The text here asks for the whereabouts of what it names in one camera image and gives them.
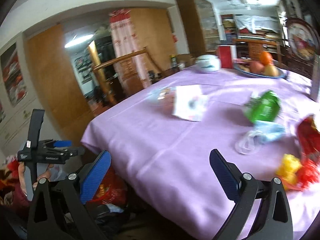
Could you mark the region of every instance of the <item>orange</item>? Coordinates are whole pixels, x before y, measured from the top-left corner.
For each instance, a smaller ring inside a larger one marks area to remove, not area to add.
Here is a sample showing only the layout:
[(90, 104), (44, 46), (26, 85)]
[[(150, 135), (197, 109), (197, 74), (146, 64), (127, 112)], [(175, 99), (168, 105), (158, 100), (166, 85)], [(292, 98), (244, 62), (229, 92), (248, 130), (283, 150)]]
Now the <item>orange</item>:
[(273, 65), (273, 57), (272, 55), (267, 52), (267, 51), (263, 51), (260, 54), (260, 61), (263, 65)]

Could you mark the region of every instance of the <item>table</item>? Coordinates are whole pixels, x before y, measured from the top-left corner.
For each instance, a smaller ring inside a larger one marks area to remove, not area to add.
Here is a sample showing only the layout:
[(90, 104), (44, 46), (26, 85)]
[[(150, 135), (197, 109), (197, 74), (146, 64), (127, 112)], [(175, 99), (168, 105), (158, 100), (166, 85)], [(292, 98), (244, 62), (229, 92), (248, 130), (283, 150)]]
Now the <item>table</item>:
[[(311, 81), (290, 73), (288, 80), (247, 78), (235, 70), (198, 73), (189, 67), (140, 91), (88, 125), (82, 143), (98, 153), (111, 153), (112, 165), (137, 194), (160, 214), (199, 240), (210, 240), (223, 225), (234, 203), (227, 199), (209, 164), (217, 148), (228, 162), (256, 179), (271, 180), (283, 154), (299, 154), (295, 127), (319, 110), (307, 94)], [(210, 98), (202, 122), (190, 122), (165, 113), (148, 100), (156, 88), (200, 84)], [(287, 137), (263, 146), (254, 155), (241, 155), (235, 143), (252, 124), (242, 105), (252, 92), (272, 89), (281, 99), (277, 122)], [(304, 192), (289, 192), (294, 240), (300, 239), (320, 210), (320, 184)], [(247, 236), (259, 206), (256, 200), (240, 235)]]

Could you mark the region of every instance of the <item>metal screw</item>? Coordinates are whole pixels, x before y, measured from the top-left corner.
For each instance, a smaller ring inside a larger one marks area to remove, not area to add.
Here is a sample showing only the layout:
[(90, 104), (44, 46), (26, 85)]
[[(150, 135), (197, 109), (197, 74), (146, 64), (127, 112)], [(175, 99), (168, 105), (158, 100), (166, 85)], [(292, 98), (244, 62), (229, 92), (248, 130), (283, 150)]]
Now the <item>metal screw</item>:
[(46, 178), (41, 178), (41, 179), (39, 179), (39, 183), (40, 183), (40, 184), (44, 184), (46, 181), (47, 181)]
[(251, 176), (249, 173), (243, 174), (243, 177), (244, 177), (245, 179), (247, 179), (247, 180), (252, 179), (252, 176)]
[(273, 181), (276, 183), (276, 184), (280, 184), (281, 183), (281, 180), (279, 178), (274, 178)]
[(77, 174), (75, 173), (71, 173), (69, 176), (68, 176), (68, 179), (70, 180), (75, 180), (77, 178)]

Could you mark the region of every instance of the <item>glass cabinet door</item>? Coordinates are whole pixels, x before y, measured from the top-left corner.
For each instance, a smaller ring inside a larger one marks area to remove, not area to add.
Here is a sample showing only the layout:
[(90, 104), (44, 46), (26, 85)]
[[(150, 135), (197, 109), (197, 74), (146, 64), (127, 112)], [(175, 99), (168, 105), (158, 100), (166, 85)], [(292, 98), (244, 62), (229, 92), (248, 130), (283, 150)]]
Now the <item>glass cabinet door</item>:
[(206, 51), (216, 50), (220, 45), (220, 38), (212, 4), (207, 0), (194, 0), (194, 2), (203, 32), (205, 49)]

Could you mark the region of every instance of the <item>pink floral curtain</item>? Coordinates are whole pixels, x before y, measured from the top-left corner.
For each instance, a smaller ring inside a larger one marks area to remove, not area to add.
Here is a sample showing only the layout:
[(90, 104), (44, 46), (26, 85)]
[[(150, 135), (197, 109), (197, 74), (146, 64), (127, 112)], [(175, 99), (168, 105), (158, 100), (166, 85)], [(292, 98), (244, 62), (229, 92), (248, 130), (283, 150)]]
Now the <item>pink floral curtain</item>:
[[(130, 11), (126, 9), (117, 10), (111, 13), (110, 17), (111, 36), (116, 57), (140, 50), (137, 35), (131, 22)], [(143, 56), (138, 55), (132, 59), (135, 61), (143, 87), (149, 87), (151, 83)], [(115, 65), (115, 69), (121, 78), (121, 70), (117, 69), (119, 65)]]

